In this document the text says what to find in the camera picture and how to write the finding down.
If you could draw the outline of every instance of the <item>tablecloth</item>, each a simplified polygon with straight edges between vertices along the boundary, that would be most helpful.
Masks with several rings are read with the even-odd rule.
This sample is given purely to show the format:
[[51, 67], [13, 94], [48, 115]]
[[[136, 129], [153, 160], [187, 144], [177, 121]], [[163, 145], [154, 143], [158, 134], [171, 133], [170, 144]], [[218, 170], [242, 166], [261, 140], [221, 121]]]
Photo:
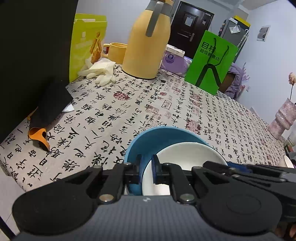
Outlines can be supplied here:
[[0, 145], [0, 166], [24, 190], [31, 190], [94, 165], [123, 162], [137, 135], [155, 126], [188, 129], [234, 163], [277, 165], [283, 139], [238, 102], [213, 96], [175, 74], [159, 70], [154, 80], [114, 68], [117, 82], [104, 87], [80, 77], [66, 88], [75, 111], [60, 114], [47, 128], [50, 151], [28, 139], [25, 119]]

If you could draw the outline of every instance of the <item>mug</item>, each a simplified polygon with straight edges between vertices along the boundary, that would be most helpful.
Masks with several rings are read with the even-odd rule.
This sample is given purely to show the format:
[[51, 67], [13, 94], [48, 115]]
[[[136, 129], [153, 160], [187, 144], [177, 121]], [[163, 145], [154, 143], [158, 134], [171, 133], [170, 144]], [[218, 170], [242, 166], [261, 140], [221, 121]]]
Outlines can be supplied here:
[[110, 43], [104, 44], [104, 47], [109, 47], [108, 54], [102, 53], [103, 58], [107, 58], [117, 64], [123, 63], [123, 58], [126, 53], [127, 44]]

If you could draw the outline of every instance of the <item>pink flower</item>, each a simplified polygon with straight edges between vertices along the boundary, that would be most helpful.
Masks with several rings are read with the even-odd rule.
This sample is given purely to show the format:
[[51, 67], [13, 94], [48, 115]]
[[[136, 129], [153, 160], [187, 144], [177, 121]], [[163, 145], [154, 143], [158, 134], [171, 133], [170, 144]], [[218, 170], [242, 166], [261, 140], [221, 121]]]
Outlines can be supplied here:
[[296, 83], [296, 76], [294, 73], [289, 74], [289, 83], [290, 85], [294, 85]]

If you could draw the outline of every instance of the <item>yellow thermos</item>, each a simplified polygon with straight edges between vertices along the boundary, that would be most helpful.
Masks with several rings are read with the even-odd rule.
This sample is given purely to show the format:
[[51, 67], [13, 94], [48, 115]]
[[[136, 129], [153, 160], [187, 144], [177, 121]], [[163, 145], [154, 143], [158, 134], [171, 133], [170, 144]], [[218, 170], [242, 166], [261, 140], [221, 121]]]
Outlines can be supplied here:
[[122, 70], [141, 79], [157, 75], [170, 38], [171, 0], [151, 0], [133, 25]]

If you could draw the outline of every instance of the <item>yellow-green bag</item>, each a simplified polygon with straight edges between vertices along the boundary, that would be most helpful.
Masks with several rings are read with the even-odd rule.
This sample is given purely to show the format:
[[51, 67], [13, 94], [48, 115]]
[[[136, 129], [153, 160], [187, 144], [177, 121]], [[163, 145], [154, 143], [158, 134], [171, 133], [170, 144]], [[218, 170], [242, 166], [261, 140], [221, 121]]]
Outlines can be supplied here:
[[106, 16], [80, 13], [75, 15], [70, 50], [70, 82], [79, 77], [78, 71], [88, 69], [90, 63], [93, 64], [101, 57], [106, 28]]

